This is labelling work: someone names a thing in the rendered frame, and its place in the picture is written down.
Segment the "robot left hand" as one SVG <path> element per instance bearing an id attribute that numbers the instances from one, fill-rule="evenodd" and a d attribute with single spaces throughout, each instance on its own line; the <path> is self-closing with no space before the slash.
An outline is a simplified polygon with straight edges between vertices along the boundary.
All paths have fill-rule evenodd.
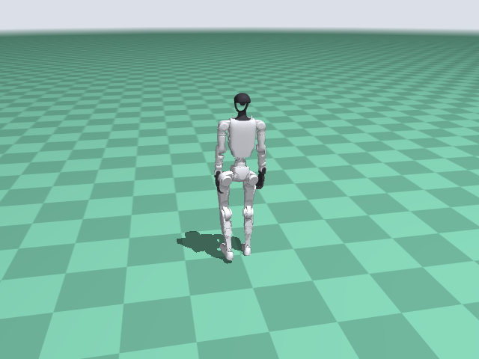
<path id="1" fill-rule="evenodd" d="M 221 194 L 223 194 L 223 192 L 221 192 L 220 189 L 219 189 L 219 181 L 218 181 L 218 178 L 219 178 L 219 174 L 220 174 L 220 173 L 221 173 L 220 171 L 216 171 L 216 175 L 214 175 L 214 177 L 216 178 L 216 186 L 217 186 L 218 192 L 221 193 Z"/>

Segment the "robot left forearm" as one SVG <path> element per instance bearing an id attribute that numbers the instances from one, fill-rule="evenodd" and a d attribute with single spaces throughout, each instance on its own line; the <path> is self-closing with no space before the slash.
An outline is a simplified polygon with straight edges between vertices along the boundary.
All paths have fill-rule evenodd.
<path id="1" fill-rule="evenodd" d="M 218 145 L 216 145 L 216 161 L 215 161 L 215 170 L 214 170 L 214 173 L 216 175 L 216 171 L 220 171 L 222 172 L 222 165 L 223 165 L 223 159 L 224 159 L 224 156 L 219 153 L 219 148 L 218 148 Z"/>

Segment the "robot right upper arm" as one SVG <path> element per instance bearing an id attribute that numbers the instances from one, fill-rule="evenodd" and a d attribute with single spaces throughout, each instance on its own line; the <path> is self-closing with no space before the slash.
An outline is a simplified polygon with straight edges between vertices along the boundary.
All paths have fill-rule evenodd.
<path id="1" fill-rule="evenodd" d="M 257 124 L 257 142 L 258 142 L 258 144 L 256 144 L 256 151 L 259 153 L 265 152 L 264 143 L 266 139 L 266 135 L 265 135 L 266 125 L 262 120 L 255 120 L 255 121 Z"/>

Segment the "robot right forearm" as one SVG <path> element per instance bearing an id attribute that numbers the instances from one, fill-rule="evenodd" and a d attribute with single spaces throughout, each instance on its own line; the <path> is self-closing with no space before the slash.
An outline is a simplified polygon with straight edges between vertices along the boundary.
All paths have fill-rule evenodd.
<path id="1" fill-rule="evenodd" d="M 261 152 L 257 154 L 258 157 L 258 170 L 262 172 L 263 168 L 266 168 L 266 145 L 265 146 L 265 152 Z"/>

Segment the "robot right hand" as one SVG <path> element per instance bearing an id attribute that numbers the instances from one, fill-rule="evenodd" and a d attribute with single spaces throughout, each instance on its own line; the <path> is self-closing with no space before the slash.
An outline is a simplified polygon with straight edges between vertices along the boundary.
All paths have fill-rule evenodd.
<path id="1" fill-rule="evenodd" d="M 262 172 L 258 170 L 258 182 L 256 184 L 256 189 L 261 189 L 263 188 L 263 182 L 264 182 L 264 174 L 266 173 L 266 168 L 262 169 Z"/>

